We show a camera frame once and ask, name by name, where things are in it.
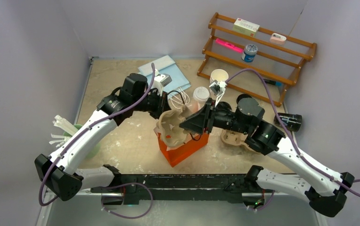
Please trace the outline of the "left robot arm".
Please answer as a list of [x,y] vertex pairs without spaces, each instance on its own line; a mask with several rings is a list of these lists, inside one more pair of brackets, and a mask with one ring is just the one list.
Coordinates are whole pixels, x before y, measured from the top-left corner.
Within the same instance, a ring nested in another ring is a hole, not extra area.
[[146,76],[131,73],[122,86],[101,100],[88,121],[64,145],[49,156],[37,156],[34,163],[41,180],[40,205],[50,204],[43,202],[45,186],[62,201],[70,200],[87,188],[100,186],[110,193],[118,191],[121,180],[115,176],[113,167],[89,170],[78,167],[101,139],[131,117],[134,111],[148,112],[154,119],[169,111],[168,94],[163,88],[171,81],[168,74],[156,75],[148,82]]

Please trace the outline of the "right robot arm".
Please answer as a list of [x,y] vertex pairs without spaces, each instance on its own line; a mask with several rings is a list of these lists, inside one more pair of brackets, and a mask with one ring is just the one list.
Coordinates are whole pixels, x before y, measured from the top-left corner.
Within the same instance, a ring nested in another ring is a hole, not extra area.
[[324,216],[336,216],[346,203],[346,192],[354,176],[336,172],[294,147],[292,139],[263,119],[264,113],[248,95],[237,99],[235,111],[224,102],[215,103],[209,98],[204,107],[188,116],[180,127],[197,134],[210,133],[214,127],[245,134],[249,148],[277,160],[293,172],[279,174],[254,165],[245,177],[249,191],[261,188],[286,193],[308,202]]

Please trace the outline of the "orange paper bag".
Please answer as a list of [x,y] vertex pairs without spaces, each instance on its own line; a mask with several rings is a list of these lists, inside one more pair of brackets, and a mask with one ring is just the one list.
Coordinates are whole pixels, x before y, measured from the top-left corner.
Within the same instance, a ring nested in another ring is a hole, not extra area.
[[[196,113],[192,110],[192,101],[186,106],[192,111],[192,113]],[[157,136],[158,147],[161,153],[164,155],[168,163],[174,167],[178,165],[180,162],[188,158],[193,153],[197,152],[201,148],[207,145],[209,140],[209,135],[204,133],[202,135],[195,134],[189,132],[191,140],[187,143],[177,147],[177,148],[169,148],[164,142],[160,139],[161,133],[158,132],[157,127],[154,128],[154,132]]]

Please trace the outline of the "brown pulp cup carrier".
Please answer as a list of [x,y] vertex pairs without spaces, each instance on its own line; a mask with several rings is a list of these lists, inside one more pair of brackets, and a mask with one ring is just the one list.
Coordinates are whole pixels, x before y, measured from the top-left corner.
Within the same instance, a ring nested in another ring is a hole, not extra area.
[[180,109],[165,111],[161,114],[156,127],[160,139],[169,148],[177,148],[191,140],[189,131],[180,127],[192,111],[183,105]]

